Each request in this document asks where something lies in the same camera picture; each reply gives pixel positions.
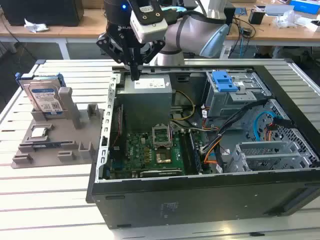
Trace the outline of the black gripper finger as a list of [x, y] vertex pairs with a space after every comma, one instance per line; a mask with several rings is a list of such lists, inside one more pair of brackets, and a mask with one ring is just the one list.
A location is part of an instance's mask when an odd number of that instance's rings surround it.
[[148, 43], [140, 43], [135, 49], [135, 80], [139, 80], [143, 64], [148, 64], [165, 46], [166, 42], [154, 40]]
[[130, 71], [131, 80], [136, 80], [136, 64], [123, 32], [114, 35], [104, 32], [98, 37], [96, 44], [115, 62], [123, 63]]

